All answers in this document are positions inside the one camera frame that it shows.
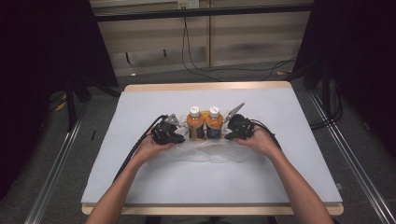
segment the bottle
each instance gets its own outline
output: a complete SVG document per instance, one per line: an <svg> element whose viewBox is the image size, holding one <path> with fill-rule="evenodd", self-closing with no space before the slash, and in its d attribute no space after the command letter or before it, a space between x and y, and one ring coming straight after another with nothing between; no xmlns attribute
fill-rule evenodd
<svg viewBox="0 0 396 224"><path fill-rule="evenodd" d="M187 116L187 125L189 126L189 137L191 140L204 140L205 118L201 115L201 111L198 106L190 108L190 114Z"/></svg>
<svg viewBox="0 0 396 224"><path fill-rule="evenodd" d="M205 118L206 123L206 137L208 139L220 139L221 138L221 127L224 118L219 112L217 106L210 107L209 115Z"/></svg>

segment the white table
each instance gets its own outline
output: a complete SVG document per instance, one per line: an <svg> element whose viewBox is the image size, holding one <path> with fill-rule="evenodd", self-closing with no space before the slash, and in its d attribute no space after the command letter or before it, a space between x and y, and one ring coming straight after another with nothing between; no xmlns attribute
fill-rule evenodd
<svg viewBox="0 0 396 224"><path fill-rule="evenodd" d="M342 214L340 194L288 82L128 86L92 167L81 200L83 213L91 212L134 143L157 117L172 113L187 115L192 105L202 109L216 105L220 110L231 110L242 102L245 105L239 113L259 119L275 133L290 162L317 192L330 214ZM230 145L223 147L240 147L232 141L226 144ZM163 152L139 170L122 213L292 215L289 199L272 163L247 147L236 151L241 149L246 151L242 157L237 155L235 161L223 162L210 158L194 161L193 155L192 159L175 157L176 148L173 152ZM216 158L222 152L212 153Z"/></svg>

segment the bottle label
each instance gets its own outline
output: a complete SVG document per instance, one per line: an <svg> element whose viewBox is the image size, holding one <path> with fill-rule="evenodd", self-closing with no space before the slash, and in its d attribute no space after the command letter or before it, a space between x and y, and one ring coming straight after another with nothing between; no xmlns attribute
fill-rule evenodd
<svg viewBox="0 0 396 224"><path fill-rule="evenodd" d="M221 129L216 129L206 125L206 137L208 139L220 139L221 138Z"/></svg>
<svg viewBox="0 0 396 224"><path fill-rule="evenodd" d="M190 139L205 139L204 125L199 127L190 127Z"/></svg>

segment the forearm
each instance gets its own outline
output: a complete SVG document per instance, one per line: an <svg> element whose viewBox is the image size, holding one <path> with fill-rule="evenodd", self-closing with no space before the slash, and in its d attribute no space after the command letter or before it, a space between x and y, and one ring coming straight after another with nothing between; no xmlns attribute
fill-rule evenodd
<svg viewBox="0 0 396 224"><path fill-rule="evenodd" d="M117 223L140 164L131 160L93 208L86 223Z"/></svg>
<svg viewBox="0 0 396 224"><path fill-rule="evenodd" d="M280 150L270 157L300 223L332 223L323 202Z"/></svg>

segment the plastic bottle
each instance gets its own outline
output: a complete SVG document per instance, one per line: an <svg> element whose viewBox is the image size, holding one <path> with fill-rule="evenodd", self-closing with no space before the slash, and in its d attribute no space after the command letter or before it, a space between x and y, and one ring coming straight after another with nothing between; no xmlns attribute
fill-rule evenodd
<svg viewBox="0 0 396 224"><path fill-rule="evenodd" d="M201 111L198 106L190 108L190 114L187 116L187 125L189 126L189 137L191 140L204 140L205 118L201 115Z"/></svg>
<svg viewBox="0 0 396 224"><path fill-rule="evenodd" d="M206 123L206 137L208 139L220 139L221 127L224 118L219 112L217 106L210 107L209 115L205 118Z"/></svg>

